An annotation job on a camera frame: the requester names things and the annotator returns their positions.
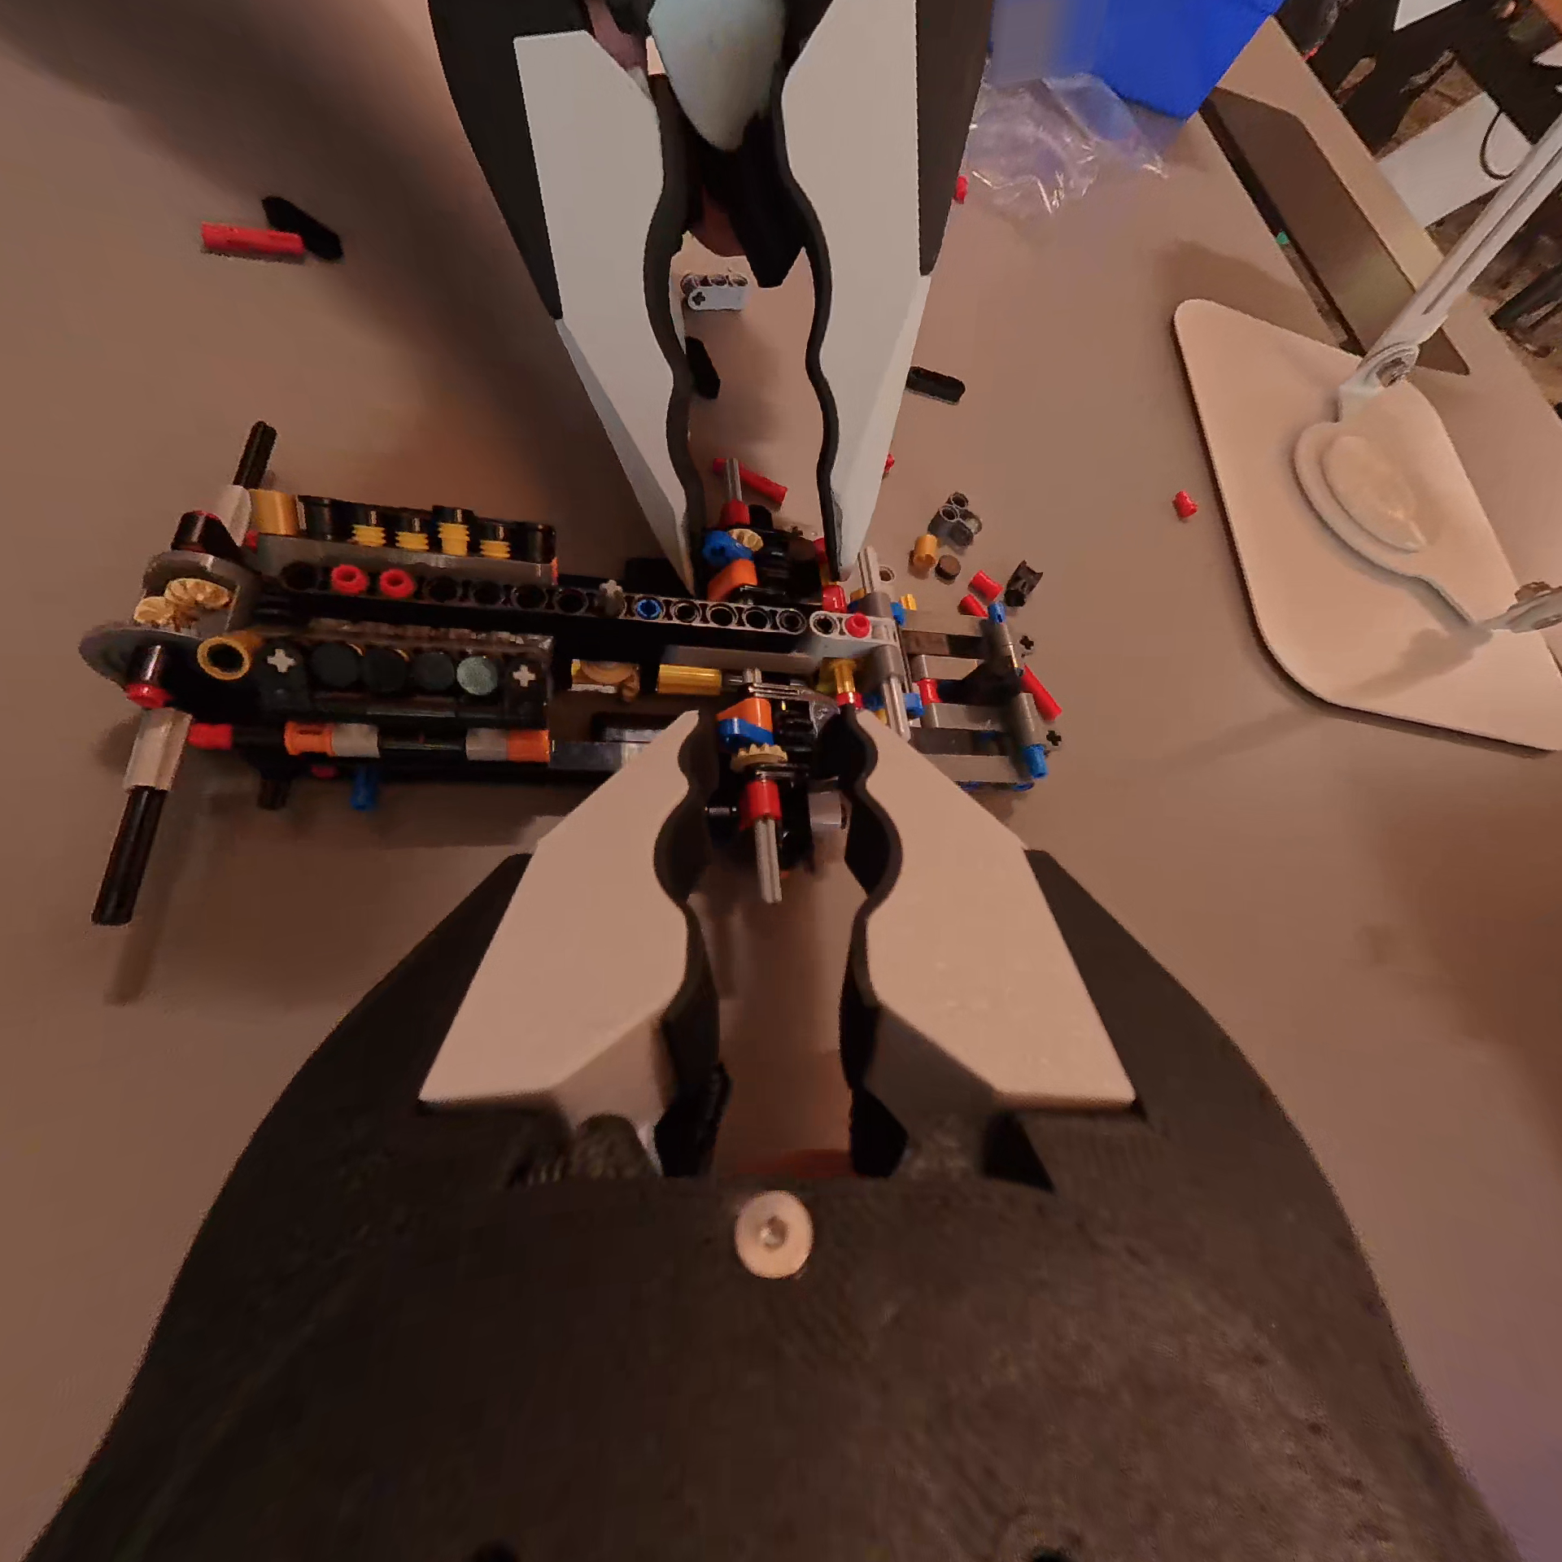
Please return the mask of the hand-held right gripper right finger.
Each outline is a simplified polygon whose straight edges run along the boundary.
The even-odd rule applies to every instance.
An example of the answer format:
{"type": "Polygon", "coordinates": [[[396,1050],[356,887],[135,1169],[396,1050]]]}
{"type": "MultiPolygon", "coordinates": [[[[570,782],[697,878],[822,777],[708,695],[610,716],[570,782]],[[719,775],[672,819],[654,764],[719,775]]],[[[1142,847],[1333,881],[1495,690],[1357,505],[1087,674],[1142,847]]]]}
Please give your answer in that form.
{"type": "Polygon", "coordinates": [[[937,1144],[983,1169],[1006,1122],[1133,1112],[1020,840],[874,716],[838,720],[845,861],[864,894],[838,1021],[853,1172],[887,1179],[937,1144]]]}

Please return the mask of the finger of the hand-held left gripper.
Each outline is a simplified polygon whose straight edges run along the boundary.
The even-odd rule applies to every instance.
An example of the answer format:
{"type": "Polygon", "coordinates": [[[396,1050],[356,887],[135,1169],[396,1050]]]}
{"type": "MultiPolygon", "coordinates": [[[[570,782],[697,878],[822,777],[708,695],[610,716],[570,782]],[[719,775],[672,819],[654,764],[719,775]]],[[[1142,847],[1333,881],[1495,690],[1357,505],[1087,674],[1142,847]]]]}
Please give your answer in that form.
{"type": "Polygon", "coordinates": [[[558,334],[671,565],[695,585],[706,485],[690,446],[693,373],[674,303],[693,176],[662,77],[591,35],[519,36],[518,84],[555,266],[558,334]]]}
{"type": "Polygon", "coordinates": [[[918,108],[915,4],[830,4],[780,90],[814,274],[806,367],[835,570],[867,541],[928,303],[918,108]]]}

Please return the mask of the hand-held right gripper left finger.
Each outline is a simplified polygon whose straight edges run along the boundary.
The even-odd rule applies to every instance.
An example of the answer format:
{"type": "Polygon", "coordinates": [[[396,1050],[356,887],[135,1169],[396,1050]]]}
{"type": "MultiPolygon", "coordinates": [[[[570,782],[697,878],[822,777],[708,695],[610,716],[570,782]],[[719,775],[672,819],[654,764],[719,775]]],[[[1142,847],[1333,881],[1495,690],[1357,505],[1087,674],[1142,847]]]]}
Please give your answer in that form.
{"type": "Polygon", "coordinates": [[[732,1083],[692,895],[718,780],[711,718],[684,713],[540,840],[422,1105],[615,1118],[666,1175],[710,1169],[732,1083]]]}

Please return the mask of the multicoloured lego technic model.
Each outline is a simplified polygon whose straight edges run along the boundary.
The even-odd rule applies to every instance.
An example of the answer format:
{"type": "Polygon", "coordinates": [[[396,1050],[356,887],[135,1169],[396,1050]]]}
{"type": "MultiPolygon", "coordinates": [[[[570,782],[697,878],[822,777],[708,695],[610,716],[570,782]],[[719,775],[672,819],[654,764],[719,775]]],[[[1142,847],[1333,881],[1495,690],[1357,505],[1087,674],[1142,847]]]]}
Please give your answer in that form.
{"type": "Polygon", "coordinates": [[[697,547],[695,588],[662,559],[615,577],[560,570],[557,531],[462,507],[391,507],[267,484],[254,424],[210,510],[186,513],[124,620],[83,637],[91,671],[138,713],[124,811],[90,920],[125,928],[187,752],[238,755],[282,811],[306,775],[371,811],[387,780],[594,788],[692,710],[713,723],[713,838],[747,842],[760,895],[846,825],[823,733],[879,720],[958,788],[1032,790],[1061,707],[1014,635],[1041,575],[978,570],[947,633],[872,552],[849,577],[823,539],[750,498],[784,490],[718,461],[729,518],[697,547]]]}

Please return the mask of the black lego beam piece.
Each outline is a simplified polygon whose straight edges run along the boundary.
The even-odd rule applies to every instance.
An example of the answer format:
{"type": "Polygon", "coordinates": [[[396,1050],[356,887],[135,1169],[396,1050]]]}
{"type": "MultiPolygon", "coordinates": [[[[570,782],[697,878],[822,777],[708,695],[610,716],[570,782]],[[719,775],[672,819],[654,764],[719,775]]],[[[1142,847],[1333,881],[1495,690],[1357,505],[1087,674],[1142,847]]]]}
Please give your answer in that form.
{"type": "Polygon", "coordinates": [[[324,264],[343,261],[342,236],[311,212],[280,196],[264,197],[260,206],[267,227],[295,236],[309,258],[324,264]]]}

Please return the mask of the cluster of small lego pieces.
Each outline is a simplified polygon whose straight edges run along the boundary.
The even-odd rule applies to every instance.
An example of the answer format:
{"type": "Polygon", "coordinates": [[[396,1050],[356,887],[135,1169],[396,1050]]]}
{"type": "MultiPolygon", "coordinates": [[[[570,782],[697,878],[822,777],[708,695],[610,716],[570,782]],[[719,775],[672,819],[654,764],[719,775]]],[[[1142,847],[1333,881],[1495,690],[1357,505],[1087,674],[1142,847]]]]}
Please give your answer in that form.
{"type": "Polygon", "coordinates": [[[958,590],[980,612],[1025,612],[1040,594],[1045,572],[1025,557],[989,544],[986,520],[967,494],[952,492],[908,544],[908,578],[958,590]]]}

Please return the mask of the person's left hand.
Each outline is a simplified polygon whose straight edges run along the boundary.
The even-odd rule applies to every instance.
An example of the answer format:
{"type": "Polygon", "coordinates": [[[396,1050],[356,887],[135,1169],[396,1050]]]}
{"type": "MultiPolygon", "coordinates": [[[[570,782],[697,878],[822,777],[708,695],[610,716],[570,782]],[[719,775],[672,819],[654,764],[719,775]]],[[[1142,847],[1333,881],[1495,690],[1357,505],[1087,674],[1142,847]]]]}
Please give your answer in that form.
{"type": "Polygon", "coordinates": [[[690,194],[687,199],[687,233],[710,254],[724,261],[747,256],[740,235],[719,196],[706,181],[706,163],[697,147],[688,160],[690,194]]]}

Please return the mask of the clear plastic bag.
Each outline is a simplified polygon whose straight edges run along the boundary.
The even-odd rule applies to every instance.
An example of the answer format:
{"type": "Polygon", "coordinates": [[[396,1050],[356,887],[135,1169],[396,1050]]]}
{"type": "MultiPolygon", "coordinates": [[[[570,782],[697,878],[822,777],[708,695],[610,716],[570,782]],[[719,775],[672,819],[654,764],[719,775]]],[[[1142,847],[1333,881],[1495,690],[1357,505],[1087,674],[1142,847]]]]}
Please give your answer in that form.
{"type": "Polygon", "coordinates": [[[1167,178],[1147,121],[1092,74],[999,87],[983,80],[967,132],[967,189],[1015,225],[1054,219],[1094,191],[1167,178]]]}

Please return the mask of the blue plastic storage bin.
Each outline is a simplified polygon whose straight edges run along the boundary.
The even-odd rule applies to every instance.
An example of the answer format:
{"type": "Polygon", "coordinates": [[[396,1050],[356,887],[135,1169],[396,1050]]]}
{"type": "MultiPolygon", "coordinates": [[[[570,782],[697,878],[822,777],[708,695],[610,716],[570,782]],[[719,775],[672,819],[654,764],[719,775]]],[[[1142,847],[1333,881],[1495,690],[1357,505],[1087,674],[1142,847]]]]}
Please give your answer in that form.
{"type": "Polygon", "coordinates": [[[996,2],[998,88],[1092,77],[1175,121],[1201,111],[1279,2],[996,2]]]}

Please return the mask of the dark grey flat panel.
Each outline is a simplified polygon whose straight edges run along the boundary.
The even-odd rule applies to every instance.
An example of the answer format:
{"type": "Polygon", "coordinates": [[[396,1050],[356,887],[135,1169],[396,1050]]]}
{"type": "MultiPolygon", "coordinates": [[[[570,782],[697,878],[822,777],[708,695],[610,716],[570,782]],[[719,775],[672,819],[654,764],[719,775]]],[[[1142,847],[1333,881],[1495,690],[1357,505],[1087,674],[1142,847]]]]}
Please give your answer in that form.
{"type": "Polygon", "coordinates": [[[1201,119],[1276,240],[1286,240],[1347,352],[1364,355],[1416,290],[1310,129],[1294,114],[1214,88],[1201,119]]]}

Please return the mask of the white desk stand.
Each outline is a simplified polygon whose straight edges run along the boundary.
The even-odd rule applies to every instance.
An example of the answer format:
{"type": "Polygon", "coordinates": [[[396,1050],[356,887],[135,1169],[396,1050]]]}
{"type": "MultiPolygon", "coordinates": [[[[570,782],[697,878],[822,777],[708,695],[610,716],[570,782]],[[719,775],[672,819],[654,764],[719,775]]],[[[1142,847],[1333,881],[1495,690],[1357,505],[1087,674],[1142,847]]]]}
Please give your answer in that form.
{"type": "Polygon", "coordinates": [[[1521,596],[1422,345],[1561,175],[1554,123],[1356,358],[1211,300],[1173,331],[1260,640],[1338,708],[1561,749],[1559,590],[1521,596]]]}

